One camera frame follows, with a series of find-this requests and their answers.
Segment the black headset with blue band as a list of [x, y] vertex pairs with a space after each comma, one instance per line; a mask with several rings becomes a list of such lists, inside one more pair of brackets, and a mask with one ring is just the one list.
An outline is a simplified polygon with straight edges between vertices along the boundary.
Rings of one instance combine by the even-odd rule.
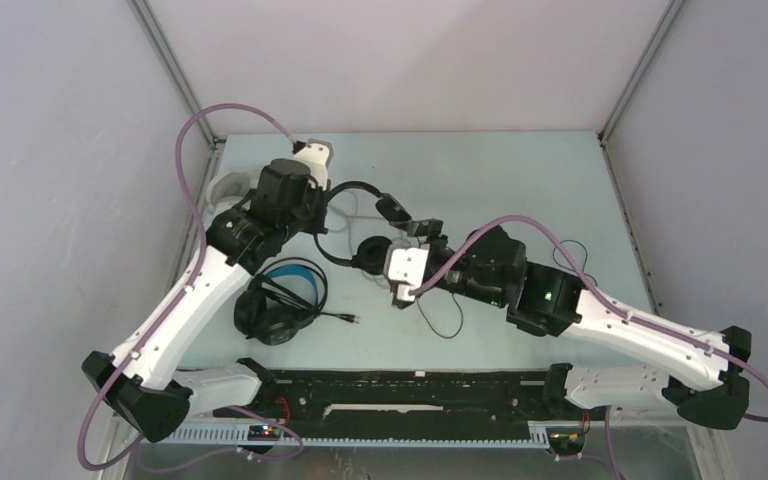
[[[313, 298], [280, 284], [283, 277], [299, 277], [310, 284]], [[329, 282], [322, 267], [302, 257], [276, 260], [254, 275], [246, 289], [236, 299], [233, 324], [246, 339], [266, 346], [278, 346], [292, 340], [317, 318], [332, 317], [357, 324], [360, 317], [349, 313], [325, 310], [329, 297]]]

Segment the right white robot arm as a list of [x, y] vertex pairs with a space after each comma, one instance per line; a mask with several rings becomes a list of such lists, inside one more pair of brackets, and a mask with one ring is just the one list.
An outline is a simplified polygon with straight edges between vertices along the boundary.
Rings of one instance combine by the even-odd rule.
[[525, 245], [500, 226], [462, 252], [439, 233], [418, 248], [392, 247], [384, 275], [399, 308], [431, 283], [505, 309], [507, 322], [527, 334], [600, 344], [637, 359], [631, 367], [551, 365], [541, 402], [553, 417], [578, 408], [671, 409], [717, 430], [733, 430], [746, 417], [750, 383], [741, 365], [751, 353], [750, 332], [703, 331], [635, 309], [574, 274], [529, 261]]

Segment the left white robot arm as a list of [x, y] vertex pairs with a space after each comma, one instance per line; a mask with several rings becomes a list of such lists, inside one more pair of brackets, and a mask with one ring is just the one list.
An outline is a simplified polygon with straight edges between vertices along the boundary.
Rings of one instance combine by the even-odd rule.
[[169, 437], [188, 418], [229, 406], [264, 416], [275, 388], [258, 369], [229, 366], [181, 371], [192, 342], [232, 296], [300, 232], [323, 222], [327, 163], [295, 155], [275, 159], [260, 173], [253, 194], [216, 215], [206, 246], [196, 253], [151, 316], [110, 354], [91, 352], [82, 370], [104, 402], [145, 440]]

